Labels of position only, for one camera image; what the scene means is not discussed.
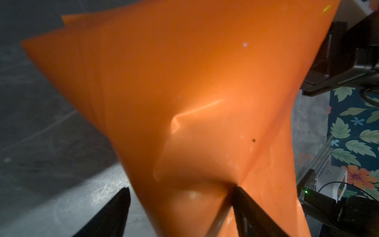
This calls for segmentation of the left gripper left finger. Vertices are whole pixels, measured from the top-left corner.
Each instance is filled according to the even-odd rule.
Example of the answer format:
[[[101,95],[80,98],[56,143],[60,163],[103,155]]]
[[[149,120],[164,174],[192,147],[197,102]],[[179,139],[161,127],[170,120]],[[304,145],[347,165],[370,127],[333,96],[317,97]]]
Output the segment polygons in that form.
[[[74,237],[122,237],[130,204],[130,190],[122,188]]]

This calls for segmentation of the yellow wrapping paper sheet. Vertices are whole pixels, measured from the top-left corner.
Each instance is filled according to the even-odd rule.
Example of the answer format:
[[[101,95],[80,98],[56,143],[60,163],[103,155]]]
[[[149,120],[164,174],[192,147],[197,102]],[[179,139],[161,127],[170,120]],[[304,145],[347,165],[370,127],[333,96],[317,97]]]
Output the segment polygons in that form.
[[[158,236],[236,237],[240,186],[308,237],[291,112],[339,4],[139,1],[22,46],[109,139]]]

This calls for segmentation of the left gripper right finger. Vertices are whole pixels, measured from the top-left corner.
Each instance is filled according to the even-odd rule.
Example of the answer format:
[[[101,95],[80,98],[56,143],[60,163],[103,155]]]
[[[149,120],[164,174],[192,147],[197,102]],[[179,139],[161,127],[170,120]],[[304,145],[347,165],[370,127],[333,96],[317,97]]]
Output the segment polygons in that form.
[[[234,188],[232,207],[240,237],[288,236],[241,187]]]

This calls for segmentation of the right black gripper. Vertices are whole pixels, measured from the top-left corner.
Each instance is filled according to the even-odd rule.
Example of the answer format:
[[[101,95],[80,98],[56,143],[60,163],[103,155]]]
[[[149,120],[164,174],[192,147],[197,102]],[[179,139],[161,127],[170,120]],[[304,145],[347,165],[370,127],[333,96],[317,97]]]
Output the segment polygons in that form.
[[[305,96],[357,87],[379,92],[379,11],[370,1],[341,1],[303,84]]]

